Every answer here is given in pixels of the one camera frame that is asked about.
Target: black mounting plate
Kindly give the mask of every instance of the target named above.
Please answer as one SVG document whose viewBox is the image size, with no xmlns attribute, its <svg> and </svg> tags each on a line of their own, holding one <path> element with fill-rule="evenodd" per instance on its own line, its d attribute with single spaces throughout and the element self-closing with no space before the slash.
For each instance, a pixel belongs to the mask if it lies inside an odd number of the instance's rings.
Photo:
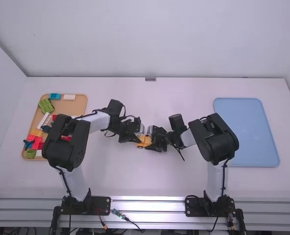
<svg viewBox="0 0 290 235">
<path fill-rule="evenodd" d="M 231 212 L 235 211 L 235 205 L 232 198 L 229 198 L 229 204 L 231 205 Z M 221 211 L 213 215 L 208 215 L 206 210 L 202 207 L 205 198 L 190 197 L 185 201 L 185 215 L 187 217 L 227 217 L 226 211 Z"/>
<path fill-rule="evenodd" d="M 98 215 L 96 208 L 100 208 L 103 210 L 99 211 L 99 215 L 110 214 L 110 197 L 91 196 L 90 200 L 93 206 L 90 211 L 88 213 L 85 213 L 84 215 Z M 60 214 L 83 215 L 83 213 L 80 213 L 79 211 L 76 211 L 75 209 L 70 208 L 68 205 L 66 205 L 64 200 L 61 203 Z"/>
</svg>

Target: cable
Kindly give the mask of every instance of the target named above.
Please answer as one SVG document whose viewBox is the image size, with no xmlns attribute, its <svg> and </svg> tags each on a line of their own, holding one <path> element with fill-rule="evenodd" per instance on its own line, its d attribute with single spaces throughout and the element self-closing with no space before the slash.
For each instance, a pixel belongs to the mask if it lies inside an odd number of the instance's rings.
<svg viewBox="0 0 290 235">
<path fill-rule="evenodd" d="M 127 231 L 127 229 L 126 230 L 124 230 L 122 233 L 120 233 L 119 235 L 123 235 L 125 232 Z"/>
<path fill-rule="evenodd" d="M 216 226 L 216 224 L 217 224 L 218 218 L 219 218 L 219 217 L 216 218 L 213 228 L 212 228 L 211 230 L 207 230 L 208 232 L 211 233 L 211 232 L 215 229 L 215 226 Z"/>
<path fill-rule="evenodd" d="M 134 223 L 133 221 L 131 221 L 128 217 L 125 217 L 124 220 L 127 221 L 127 222 L 130 222 L 130 223 L 134 224 L 138 228 L 138 229 L 135 229 L 136 231 L 141 232 L 141 233 L 144 233 L 145 232 L 144 229 L 140 229 L 140 227 L 136 223 Z"/>
<path fill-rule="evenodd" d="M 69 234 L 71 234 L 71 214 L 69 215 Z"/>
<path fill-rule="evenodd" d="M 145 230 L 144 229 L 140 229 L 140 227 L 136 224 L 136 223 L 134 223 L 133 221 L 131 221 L 130 220 L 130 222 L 132 223 L 132 224 L 134 224 L 138 229 L 135 229 L 136 231 L 138 231 L 138 232 L 141 232 L 141 233 L 144 233 L 145 232 Z"/>
<path fill-rule="evenodd" d="M 175 144 L 172 144 L 172 146 L 175 148 L 175 150 L 180 154 L 181 158 L 183 159 L 183 161 L 185 161 L 184 157 L 182 156 L 182 153 L 180 151 L 180 148 L 178 148 L 177 146 L 175 146 Z"/>
<path fill-rule="evenodd" d="M 51 165 L 51 164 L 49 164 L 49 165 L 50 165 L 52 168 L 55 168 L 56 170 L 58 170 L 58 171 L 59 171 L 59 174 L 62 175 L 63 182 L 65 183 L 65 186 L 66 186 L 66 188 L 67 188 L 67 193 L 69 194 L 70 197 L 72 197 L 72 195 L 71 195 L 71 191 L 70 191 L 70 188 L 69 188 L 69 186 L 68 186 L 68 183 L 67 183 L 67 180 L 66 180 L 66 177 L 65 177 L 65 173 L 63 172 L 63 170 L 62 170 L 62 169 L 59 169 L 58 167 L 53 166 L 53 165 Z"/>
<path fill-rule="evenodd" d="M 75 228 L 75 229 L 72 229 L 71 231 L 70 231 L 70 234 L 74 231 L 74 230 L 76 230 L 77 228 Z"/>
<path fill-rule="evenodd" d="M 85 117 L 88 117 L 88 116 L 91 116 L 91 115 L 95 115 L 95 114 L 97 114 L 97 109 L 94 109 L 90 114 L 81 115 L 81 116 L 75 117 L 73 119 L 85 118 Z"/>
<path fill-rule="evenodd" d="M 6 235 L 12 235 L 14 232 L 16 232 L 17 230 L 18 230 L 19 228 L 15 228 L 14 230 L 12 230 L 11 232 L 9 232 L 9 233 L 4 233 L 4 234 L 6 234 Z"/>
<path fill-rule="evenodd" d="M 224 190 L 225 190 L 225 186 L 224 186 L 224 180 L 225 180 L 225 169 L 228 167 L 227 166 L 227 163 L 228 163 L 228 161 L 229 161 L 229 159 L 227 159 L 225 162 L 224 162 L 224 164 L 223 164 L 223 176 L 222 176 L 222 188 L 221 188 L 221 196 L 223 196 L 223 192 L 224 192 Z M 212 232 L 214 229 L 215 229 L 215 226 L 216 226 L 216 224 L 217 224 L 217 221 L 218 221 L 218 218 L 219 218 L 219 216 L 217 217 L 217 219 L 215 220 L 215 223 L 214 223 L 214 226 L 213 226 L 213 228 L 211 229 L 211 230 L 207 230 L 208 232 Z"/>
<path fill-rule="evenodd" d="M 106 133 L 104 134 L 104 136 L 107 137 L 107 138 L 110 138 L 110 137 L 113 137 L 113 136 L 116 135 L 116 134 L 113 134 L 113 135 L 110 135 L 110 136 L 106 136 L 107 133 L 108 133 L 108 131 L 106 130 Z"/>
<path fill-rule="evenodd" d="M 126 108 L 125 108 L 125 105 L 123 105 L 124 107 L 124 113 L 123 113 L 123 116 L 122 117 L 125 117 L 125 114 L 126 114 Z"/>
</svg>

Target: wooden tray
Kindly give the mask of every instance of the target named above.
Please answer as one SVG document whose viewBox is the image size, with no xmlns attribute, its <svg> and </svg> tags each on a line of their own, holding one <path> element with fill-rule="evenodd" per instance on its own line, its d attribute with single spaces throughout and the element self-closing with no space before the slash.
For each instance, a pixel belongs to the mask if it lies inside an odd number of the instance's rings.
<svg viewBox="0 0 290 235">
<path fill-rule="evenodd" d="M 87 103 L 87 96 L 84 94 L 76 94 L 75 100 L 63 100 L 63 95 L 61 94 L 61 100 L 50 100 L 52 105 L 55 108 L 55 111 L 53 111 L 50 115 L 54 115 L 54 114 L 66 114 L 69 116 L 79 116 L 79 115 L 83 115 L 85 114 L 85 108 L 86 108 L 86 103 Z M 46 99 L 49 98 L 49 94 L 44 94 L 41 98 L 40 101 L 42 99 Z M 38 107 L 38 104 L 35 104 L 35 106 L 37 107 L 33 121 L 31 123 L 31 127 L 28 131 L 28 135 L 31 134 L 32 130 L 36 129 L 37 125 L 39 124 L 39 122 L 42 120 L 44 114 L 42 113 L 41 109 Z M 47 137 L 46 133 L 42 133 L 42 142 L 45 142 L 45 139 Z M 22 157 L 25 160 L 45 160 L 43 157 L 35 157 L 34 159 L 28 159 L 25 156 L 25 150 L 24 150 L 24 143 L 22 143 L 23 145 L 23 149 L 22 149 Z"/>
</svg>

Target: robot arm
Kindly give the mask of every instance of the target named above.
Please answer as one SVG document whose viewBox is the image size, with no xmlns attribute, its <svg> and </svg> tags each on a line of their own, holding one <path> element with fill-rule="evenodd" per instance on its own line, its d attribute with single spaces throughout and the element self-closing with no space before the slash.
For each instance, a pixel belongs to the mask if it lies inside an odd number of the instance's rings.
<svg viewBox="0 0 290 235">
<path fill-rule="evenodd" d="M 228 160 L 234 157 L 239 148 L 236 135 L 217 113 L 189 122 L 189 128 L 184 124 L 181 114 L 170 116 L 169 121 L 172 128 L 170 132 L 162 127 L 149 127 L 152 144 L 145 149 L 161 152 L 167 150 L 168 144 L 178 149 L 197 144 L 201 155 L 208 162 L 207 197 L 211 202 L 216 202 L 221 196 L 227 195 Z"/>
<path fill-rule="evenodd" d="M 120 117 L 124 105 L 111 100 L 107 108 L 94 110 L 91 114 L 71 118 L 59 114 L 46 138 L 42 155 L 50 166 L 62 176 L 67 190 L 66 197 L 83 202 L 90 196 L 90 190 L 83 176 L 81 163 L 86 152 L 88 136 L 99 130 L 109 130 L 119 135 L 119 142 L 141 142 L 136 136 L 144 132 L 141 119 Z M 61 136 L 72 136 L 70 141 Z"/>
</svg>

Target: yellow toy block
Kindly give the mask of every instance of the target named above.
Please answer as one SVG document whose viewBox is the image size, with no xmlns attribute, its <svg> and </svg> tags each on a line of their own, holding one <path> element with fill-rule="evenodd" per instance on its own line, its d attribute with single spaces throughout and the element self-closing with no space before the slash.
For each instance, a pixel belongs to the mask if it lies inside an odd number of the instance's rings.
<svg viewBox="0 0 290 235">
<path fill-rule="evenodd" d="M 141 143 L 137 143 L 136 146 L 138 148 L 145 148 L 146 146 L 151 145 L 151 137 L 148 135 L 140 135 L 138 138 L 142 141 Z"/>
<path fill-rule="evenodd" d="M 32 130 L 31 135 L 41 137 L 43 135 L 43 132 L 41 130 L 34 129 Z"/>
</svg>

